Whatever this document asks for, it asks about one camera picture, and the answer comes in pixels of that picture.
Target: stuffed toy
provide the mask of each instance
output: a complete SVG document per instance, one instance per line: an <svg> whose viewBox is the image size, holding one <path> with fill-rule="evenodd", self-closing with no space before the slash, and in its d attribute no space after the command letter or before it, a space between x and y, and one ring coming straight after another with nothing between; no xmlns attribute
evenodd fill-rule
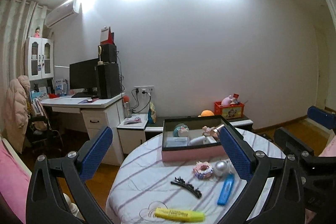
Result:
<svg viewBox="0 0 336 224"><path fill-rule="evenodd" d="M199 117L206 117L206 116L214 116L213 112L211 110L203 110L201 115L198 115Z"/></svg>
<svg viewBox="0 0 336 224"><path fill-rule="evenodd" d="M37 28L35 29L35 35L34 35L34 37L40 38L40 26L37 26Z"/></svg>
<svg viewBox="0 0 336 224"><path fill-rule="evenodd" d="M173 131L173 137L187 137L189 128L184 123L179 123Z"/></svg>
<svg viewBox="0 0 336 224"><path fill-rule="evenodd" d="M232 103L232 101L233 101L232 96L229 95L228 97L223 99L221 106L229 106Z"/></svg>
<svg viewBox="0 0 336 224"><path fill-rule="evenodd" d="M215 127L209 128L207 126L202 127L203 129L203 135L204 136L211 136L213 137L216 141L219 140L217 132L215 131Z"/></svg>

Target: cushion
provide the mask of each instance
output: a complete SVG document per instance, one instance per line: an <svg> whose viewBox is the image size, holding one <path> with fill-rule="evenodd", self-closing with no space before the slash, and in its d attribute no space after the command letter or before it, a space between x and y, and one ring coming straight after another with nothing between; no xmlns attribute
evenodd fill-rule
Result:
<svg viewBox="0 0 336 224"><path fill-rule="evenodd" d="M29 176L16 163L0 140L0 193L23 223L26 223L29 180Z"/></svg>
<svg viewBox="0 0 336 224"><path fill-rule="evenodd" d="M1 224L22 224L21 220L13 213L6 200L0 193L0 223Z"/></svg>

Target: pink pillow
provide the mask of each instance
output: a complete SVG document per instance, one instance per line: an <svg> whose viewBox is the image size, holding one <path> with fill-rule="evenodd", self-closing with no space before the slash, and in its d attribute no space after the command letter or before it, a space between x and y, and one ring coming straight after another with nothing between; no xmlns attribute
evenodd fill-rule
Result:
<svg viewBox="0 0 336 224"><path fill-rule="evenodd" d="M26 200L30 177L8 153L0 140L0 192L13 213L26 223Z"/></svg>
<svg viewBox="0 0 336 224"><path fill-rule="evenodd" d="M320 157L336 157L336 136L325 147Z"/></svg>

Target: storage box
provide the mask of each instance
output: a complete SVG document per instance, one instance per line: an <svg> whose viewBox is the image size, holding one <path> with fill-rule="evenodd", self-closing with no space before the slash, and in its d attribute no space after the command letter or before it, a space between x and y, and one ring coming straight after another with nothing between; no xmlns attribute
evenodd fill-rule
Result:
<svg viewBox="0 0 336 224"><path fill-rule="evenodd" d="M206 160L211 157L225 156L226 153L218 140L215 143L206 143L200 145L190 145L188 141L186 145L181 146L181 141L176 141L176 146L172 146L173 131L179 124L185 124L189 128L189 132L178 138L188 137L189 140L202 136L202 127L217 127L221 124L231 126L222 116L210 117L189 117L189 118L171 118L165 119L163 124L162 136L162 161L187 161L187 160Z"/></svg>
<svg viewBox="0 0 336 224"><path fill-rule="evenodd" d="M225 119L242 118L244 111L244 104L231 106L221 106L222 102L215 102L215 115L222 115Z"/></svg>

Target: doll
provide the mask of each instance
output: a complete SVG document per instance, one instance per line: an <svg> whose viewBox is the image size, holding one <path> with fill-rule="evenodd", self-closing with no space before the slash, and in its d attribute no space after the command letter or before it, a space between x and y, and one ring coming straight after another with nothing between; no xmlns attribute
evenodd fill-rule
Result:
<svg viewBox="0 0 336 224"><path fill-rule="evenodd" d="M40 26L37 26L37 28L35 29L35 38L40 38Z"/></svg>
<svg viewBox="0 0 336 224"><path fill-rule="evenodd" d="M217 129L215 127L209 128L207 126L204 126L203 128L203 135L204 136L211 136L213 137L216 141L219 140L218 134L217 134Z"/></svg>

